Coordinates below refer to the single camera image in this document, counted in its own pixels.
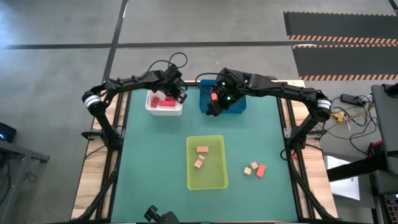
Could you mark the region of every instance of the wooden block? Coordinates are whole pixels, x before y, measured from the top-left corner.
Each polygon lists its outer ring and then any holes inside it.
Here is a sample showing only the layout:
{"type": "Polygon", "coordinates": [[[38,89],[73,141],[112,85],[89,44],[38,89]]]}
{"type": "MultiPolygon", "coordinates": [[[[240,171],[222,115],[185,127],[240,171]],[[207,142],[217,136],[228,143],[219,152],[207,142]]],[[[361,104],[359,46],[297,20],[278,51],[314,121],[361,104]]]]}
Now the wooden block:
{"type": "Polygon", "coordinates": [[[160,100],[159,106],[175,106],[175,101],[160,100]]]}
{"type": "Polygon", "coordinates": [[[246,175],[250,175],[251,174],[251,169],[248,168],[248,167],[245,167],[243,173],[246,174],[246,175]]]}
{"type": "Polygon", "coordinates": [[[150,103],[150,107],[157,107],[158,102],[159,102],[159,97],[156,97],[156,96],[153,97],[152,101],[150,103]]]}
{"type": "Polygon", "coordinates": [[[197,159],[197,161],[195,162],[194,166],[197,167],[197,168],[200,168],[202,164],[203,164],[203,161],[201,161],[200,159],[197,159]]]}
{"type": "Polygon", "coordinates": [[[208,146],[197,146],[197,152],[208,152],[209,147],[208,146]]]}
{"type": "Polygon", "coordinates": [[[250,166],[252,169],[257,169],[259,166],[257,165],[257,162],[252,162],[250,163],[250,166]]]}
{"type": "Polygon", "coordinates": [[[216,93],[211,93],[211,100],[217,100],[217,94],[216,93]]]}
{"type": "Polygon", "coordinates": [[[256,175],[257,175],[258,177],[262,177],[262,176],[264,175],[264,171],[266,171],[266,166],[260,164],[260,165],[259,165],[259,168],[257,169],[257,174],[256,174],[256,175]]]}

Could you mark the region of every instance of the blue container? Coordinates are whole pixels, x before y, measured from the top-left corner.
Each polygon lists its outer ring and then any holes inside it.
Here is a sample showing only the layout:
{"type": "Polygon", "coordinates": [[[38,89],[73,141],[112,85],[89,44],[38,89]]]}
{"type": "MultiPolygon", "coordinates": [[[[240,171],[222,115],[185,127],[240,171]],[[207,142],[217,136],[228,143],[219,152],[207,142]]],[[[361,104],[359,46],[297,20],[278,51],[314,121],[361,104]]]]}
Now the blue container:
{"type": "MultiPolygon", "coordinates": [[[[200,86],[206,90],[210,91],[211,87],[216,83],[216,80],[201,80],[200,86]]],[[[211,101],[210,94],[200,91],[199,107],[202,113],[207,112],[207,104],[211,101]]],[[[243,96],[240,100],[234,103],[228,110],[224,113],[234,113],[241,114],[246,109],[246,96],[243,96]]]]}

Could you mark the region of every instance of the white container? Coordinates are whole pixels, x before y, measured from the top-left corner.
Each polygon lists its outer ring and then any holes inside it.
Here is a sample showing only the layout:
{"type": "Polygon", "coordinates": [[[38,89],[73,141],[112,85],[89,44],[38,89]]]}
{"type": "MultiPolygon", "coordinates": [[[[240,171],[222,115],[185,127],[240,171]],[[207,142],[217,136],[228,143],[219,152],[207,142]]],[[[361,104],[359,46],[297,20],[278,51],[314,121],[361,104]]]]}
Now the white container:
{"type": "Polygon", "coordinates": [[[157,91],[156,93],[152,92],[152,90],[148,90],[147,99],[145,101],[145,109],[147,109],[152,115],[155,116],[180,116],[182,114],[182,104],[179,102],[175,102],[175,106],[159,106],[153,108],[150,106],[153,97],[159,97],[159,100],[166,100],[166,95],[161,91],[157,91]]]}

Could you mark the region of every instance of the wooden table frame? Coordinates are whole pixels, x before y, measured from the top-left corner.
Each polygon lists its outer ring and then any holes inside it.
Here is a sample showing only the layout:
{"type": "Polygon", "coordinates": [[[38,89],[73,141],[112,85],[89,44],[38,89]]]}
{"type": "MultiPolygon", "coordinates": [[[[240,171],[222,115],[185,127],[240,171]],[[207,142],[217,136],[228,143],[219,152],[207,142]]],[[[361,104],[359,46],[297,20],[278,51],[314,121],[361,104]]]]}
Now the wooden table frame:
{"type": "MultiPolygon", "coordinates": [[[[302,80],[287,80],[281,82],[287,82],[289,85],[304,86],[304,82],[302,80]]],[[[110,121],[113,121],[114,126],[126,126],[130,96],[131,92],[126,92],[118,95],[118,97],[114,97],[111,105],[106,110],[106,116],[110,121]]],[[[291,122],[290,120],[291,118],[294,118],[296,125],[300,125],[308,115],[307,107],[303,103],[297,101],[290,102],[285,99],[279,99],[278,101],[281,125],[282,127],[285,125],[283,128],[291,128],[292,125],[294,125],[294,122],[291,122]]],[[[95,119],[93,121],[92,128],[101,129],[95,119]]],[[[314,139],[308,139],[307,143],[320,147],[319,142],[314,139]]],[[[102,145],[103,143],[100,139],[89,141],[86,153],[88,154],[102,145]]],[[[79,217],[90,205],[96,194],[99,192],[103,182],[109,177],[110,172],[114,169],[117,154],[118,152],[108,152],[104,147],[85,160],[71,218],[79,217]]],[[[295,161],[296,169],[300,172],[303,179],[307,181],[313,194],[328,213],[337,217],[337,211],[331,194],[322,152],[318,149],[307,146],[298,153],[297,159],[298,160],[295,161]]],[[[308,204],[301,188],[297,184],[292,184],[292,188],[295,195],[298,217],[319,218],[317,212],[314,212],[312,206],[308,204]]],[[[92,218],[111,218],[114,194],[115,190],[114,186],[112,186],[103,200],[103,206],[101,206],[102,212],[96,212],[92,218]]]]}

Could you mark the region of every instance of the red wooden block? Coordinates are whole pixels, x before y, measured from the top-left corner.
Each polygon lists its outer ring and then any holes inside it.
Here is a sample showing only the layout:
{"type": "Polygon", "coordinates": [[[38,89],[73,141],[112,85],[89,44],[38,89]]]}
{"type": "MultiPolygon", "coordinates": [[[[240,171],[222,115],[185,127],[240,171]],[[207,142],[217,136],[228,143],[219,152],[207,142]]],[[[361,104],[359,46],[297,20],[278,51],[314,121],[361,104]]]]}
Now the red wooden block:
{"type": "Polygon", "coordinates": [[[266,166],[260,164],[259,167],[257,168],[257,176],[262,177],[264,175],[264,171],[266,171],[266,166]]]}
{"type": "Polygon", "coordinates": [[[151,103],[150,103],[150,106],[151,107],[157,107],[157,104],[158,104],[158,102],[159,102],[159,97],[153,97],[152,98],[152,101],[151,101],[151,103]]]}
{"type": "Polygon", "coordinates": [[[211,100],[217,100],[217,94],[216,93],[212,93],[211,94],[211,100]]]}
{"type": "Polygon", "coordinates": [[[175,101],[160,100],[159,106],[175,106],[175,101]]]}

